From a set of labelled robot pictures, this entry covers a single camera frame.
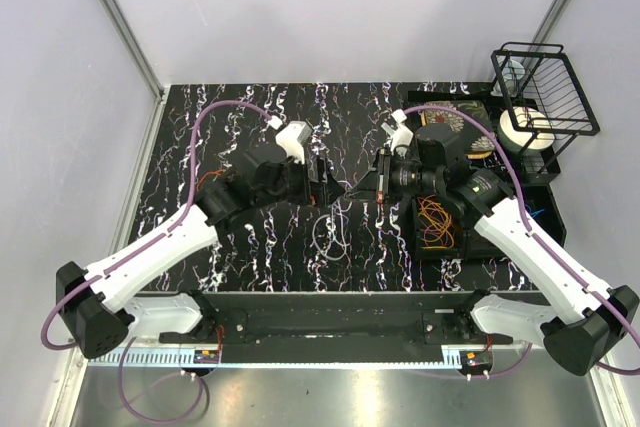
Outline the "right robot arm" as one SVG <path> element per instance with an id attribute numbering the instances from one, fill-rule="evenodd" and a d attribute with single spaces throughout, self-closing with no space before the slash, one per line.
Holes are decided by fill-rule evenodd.
<path id="1" fill-rule="evenodd" d="M 626 285 L 611 287 L 572 258 L 527 213 L 514 184 L 470 165 L 447 124 L 422 126 L 408 142 L 379 149 L 347 195 L 378 204 L 435 196 L 452 217 L 504 253 L 548 302 L 540 306 L 476 291 L 453 321 L 463 342 L 487 334 L 522 340 L 584 376 L 631 331 L 638 295 Z"/>

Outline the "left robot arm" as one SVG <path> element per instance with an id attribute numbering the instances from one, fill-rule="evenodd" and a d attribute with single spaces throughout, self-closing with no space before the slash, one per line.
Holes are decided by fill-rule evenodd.
<path id="1" fill-rule="evenodd" d="M 248 224 L 263 207 L 333 204 L 343 187 L 325 159 L 317 158 L 316 173 L 311 179 L 306 163 L 275 144 L 251 149 L 145 236 L 85 268 L 74 262 L 60 267 L 56 309 L 75 346 L 85 358 L 95 359 L 135 336 L 162 343 L 216 340 L 222 324 L 203 295 L 191 291 L 141 298 L 139 292 L 180 261 Z"/>

